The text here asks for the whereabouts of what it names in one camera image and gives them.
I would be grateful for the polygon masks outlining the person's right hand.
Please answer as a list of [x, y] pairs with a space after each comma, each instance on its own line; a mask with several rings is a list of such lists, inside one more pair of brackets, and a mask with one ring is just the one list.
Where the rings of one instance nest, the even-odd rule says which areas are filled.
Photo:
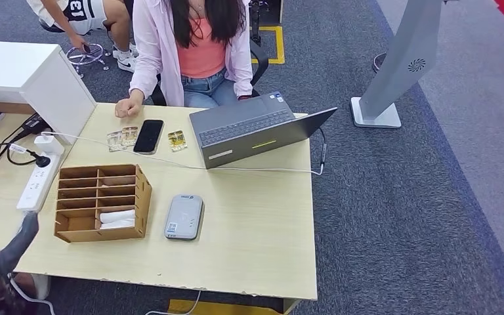
[[132, 98], [124, 98], [115, 105], [114, 114], [118, 118], [137, 116], [142, 109], [142, 102]]

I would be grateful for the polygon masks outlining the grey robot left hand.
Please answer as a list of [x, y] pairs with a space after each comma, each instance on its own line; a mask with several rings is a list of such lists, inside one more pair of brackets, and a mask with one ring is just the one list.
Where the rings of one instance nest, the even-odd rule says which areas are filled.
[[0, 278], [12, 272], [39, 231], [38, 213], [27, 212], [13, 239], [0, 250]]

